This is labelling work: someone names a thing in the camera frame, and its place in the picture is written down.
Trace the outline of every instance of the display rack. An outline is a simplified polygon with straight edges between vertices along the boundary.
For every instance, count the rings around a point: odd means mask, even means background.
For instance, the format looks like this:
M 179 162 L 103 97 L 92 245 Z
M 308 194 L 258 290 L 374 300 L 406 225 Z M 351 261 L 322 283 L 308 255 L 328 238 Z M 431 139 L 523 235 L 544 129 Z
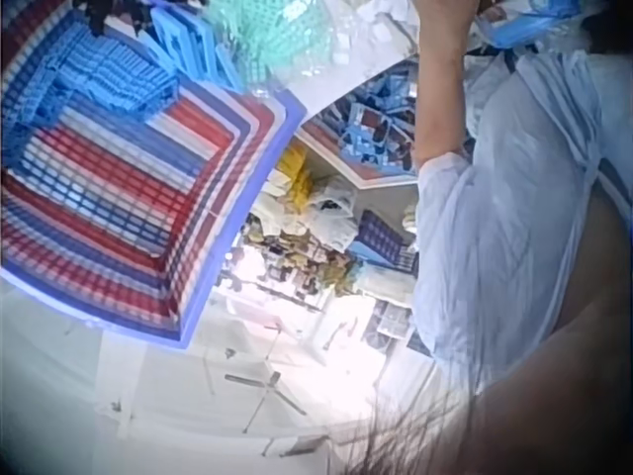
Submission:
M 386 38 L 382 37 L 381 42 L 375 37 L 357 39 L 352 46 L 349 64 L 332 65 L 319 75 L 302 77 L 289 85 L 289 90 L 307 110 L 304 125 L 296 137 L 360 190 L 410 185 L 416 178 L 406 174 L 385 176 L 372 167 L 345 161 L 338 152 L 336 141 L 308 120 L 367 80 L 417 52 L 417 44 L 389 17 L 382 17 L 379 27 Z

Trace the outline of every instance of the yellow item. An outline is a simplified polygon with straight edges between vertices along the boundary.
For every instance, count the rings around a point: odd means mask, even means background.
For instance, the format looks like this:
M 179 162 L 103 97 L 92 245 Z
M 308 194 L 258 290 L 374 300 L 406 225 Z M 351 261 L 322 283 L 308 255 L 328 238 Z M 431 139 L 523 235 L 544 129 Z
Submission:
M 310 178 L 310 172 L 303 168 L 286 196 L 281 198 L 281 202 L 293 212 L 301 214 L 308 205 L 308 198 L 312 191 L 313 181 Z
M 275 168 L 294 182 L 306 162 L 307 154 L 308 150 L 302 144 L 292 141 L 284 150 Z

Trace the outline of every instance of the ceiling fan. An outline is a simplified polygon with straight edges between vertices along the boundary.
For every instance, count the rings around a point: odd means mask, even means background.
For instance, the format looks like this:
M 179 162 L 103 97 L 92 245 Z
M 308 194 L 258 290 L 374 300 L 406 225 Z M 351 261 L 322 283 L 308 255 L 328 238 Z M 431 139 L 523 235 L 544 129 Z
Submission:
M 251 386 L 253 388 L 262 388 L 262 389 L 266 390 L 264 395 L 261 397 L 261 400 L 259 401 L 259 404 L 255 408 L 255 412 L 251 416 L 250 421 L 248 421 L 248 424 L 246 425 L 246 427 L 244 428 L 242 433 L 248 433 L 248 430 L 250 429 L 250 426 L 253 424 L 253 421 L 257 417 L 257 413 L 259 413 L 259 410 L 263 406 L 264 401 L 266 400 L 268 395 L 270 395 L 271 393 L 272 394 L 276 394 L 277 396 L 279 396 L 279 398 L 282 401 L 284 401 L 288 406 L 293 408 L 295 411 L 297 411 L 302 416 L 307 416 L 308 415 L 308 413 L 306 411 L 304 411 L 299 406 L 297 406 L 286 395 L 284 395 L 281 391 L 279 391 L 279 389 L 277 389 L 277 383 L 279 382 L 279 378 L 281 378 L 281 373 L 279 371 L 275 371 L 272 374 L 272 376 L 270 377 L 270 380 L 267 383 L 264 382 L 264 381 L 257 381 L 256 379 L 242 378 L 240 376 L 235 376 L 234 374 L 225 374 L 225 379 L 227 381 L 230 381 L 231 383 L 238 383 L 238 384 L 243 384 L 245 386 Z

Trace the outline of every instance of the plastic basket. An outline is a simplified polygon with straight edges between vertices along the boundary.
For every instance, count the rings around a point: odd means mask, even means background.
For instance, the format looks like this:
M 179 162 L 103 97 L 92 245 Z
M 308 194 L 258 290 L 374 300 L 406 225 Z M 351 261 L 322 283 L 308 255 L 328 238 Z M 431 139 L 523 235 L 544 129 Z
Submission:
M 23 93 L 69 3 L 3 3 L 3 99 Z M 107 37 L 150 58 L 131 25 L 110 25 Z M 305 109 L 289 92 L 262 104 L 179 79 L 179 101 L 145 123 L 75 92 L 53 127 L 16 137 L 20 169 L 2 171 L 1 272 L 71 316 L 186 347 Z

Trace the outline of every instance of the green mesh item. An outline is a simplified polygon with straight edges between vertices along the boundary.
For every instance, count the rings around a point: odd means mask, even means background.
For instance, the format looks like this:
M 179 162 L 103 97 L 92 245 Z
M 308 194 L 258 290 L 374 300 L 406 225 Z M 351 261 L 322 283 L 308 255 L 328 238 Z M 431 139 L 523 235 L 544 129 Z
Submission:
M 205 17 L 250 87 L 269 82 L 270 73 L 301 73 L 331 58 L 333 24 L 322 0 L 214 0 Z

